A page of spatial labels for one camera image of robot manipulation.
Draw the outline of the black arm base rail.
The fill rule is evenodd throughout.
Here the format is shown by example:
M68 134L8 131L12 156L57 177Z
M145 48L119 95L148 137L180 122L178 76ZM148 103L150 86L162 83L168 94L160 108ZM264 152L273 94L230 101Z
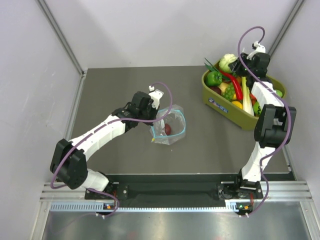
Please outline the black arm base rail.
M240 189L237 174L113 174L101 193L87 190L87 200L116 197L122 208L221 207L226 200L260 200L262 188Z

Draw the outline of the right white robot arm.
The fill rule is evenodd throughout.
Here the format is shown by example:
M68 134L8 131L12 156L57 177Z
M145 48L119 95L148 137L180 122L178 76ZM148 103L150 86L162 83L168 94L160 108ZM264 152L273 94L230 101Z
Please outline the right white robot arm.
M254 129L254 149L239 172L241 180L233 185L233 192L239 198L251 193L252 185L261 180L272 156L290 142L297 114L295 107L288 106L277 95L267 76L269 63L270 56L267 53L243 52L235 62L229 64L233 72L249 82L249 85L242 87L250 90L261 107Z

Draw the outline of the red fake chili pepper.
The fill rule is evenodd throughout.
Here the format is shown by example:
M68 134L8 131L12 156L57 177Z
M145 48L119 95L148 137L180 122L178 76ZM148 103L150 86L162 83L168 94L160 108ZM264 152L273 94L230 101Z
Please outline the red fake chili pepper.
M231 73L226 73L226 76L230 78L230 81L235 89L235 95L236 95L236 100L237 101L242 101L243 100L243 92L240 86L240 83L238 82L238 80L236 79L235 76L233 76Z

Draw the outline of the clear zip top bag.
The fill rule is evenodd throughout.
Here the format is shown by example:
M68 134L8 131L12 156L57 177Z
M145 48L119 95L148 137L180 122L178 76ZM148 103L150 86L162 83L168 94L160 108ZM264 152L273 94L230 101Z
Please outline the clear zip top bag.
M170 125L171 135L165 134L165 124ZM183 108L174 104L166 117L153 123L150 133L152 135L151 142L155 144L172 145L184 138L186 135L186 119Z

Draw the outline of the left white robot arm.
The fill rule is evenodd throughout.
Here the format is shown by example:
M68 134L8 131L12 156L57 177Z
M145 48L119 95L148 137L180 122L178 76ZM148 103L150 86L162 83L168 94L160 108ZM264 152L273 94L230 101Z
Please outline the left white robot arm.
M139 122L151 125L159 110L163 92L138 91L124 107L114 110L103 122L72 140L61 139L55 147L50 171L71 190L94 189L109 198L114 187L108 178L87 167L89 158L112 139L135 128Z

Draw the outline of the green fake bell pepper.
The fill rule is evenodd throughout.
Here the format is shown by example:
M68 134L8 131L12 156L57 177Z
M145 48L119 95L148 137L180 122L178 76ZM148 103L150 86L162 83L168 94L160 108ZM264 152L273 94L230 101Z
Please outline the green fake bell pepper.
M223 82L223 75L218 71L211 71L207 74L205 83L208 87L218 87Z

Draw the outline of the light green fake cabbage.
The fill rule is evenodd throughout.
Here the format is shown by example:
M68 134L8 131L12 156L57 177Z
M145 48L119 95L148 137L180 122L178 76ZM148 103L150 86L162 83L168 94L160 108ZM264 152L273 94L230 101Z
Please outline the light green fake cabbage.
M232 53L225 54L220 60L219 60L219 69L225 73L231 74L232 70L229 67L229 64L232 64L238 59L237 56L235 56Z

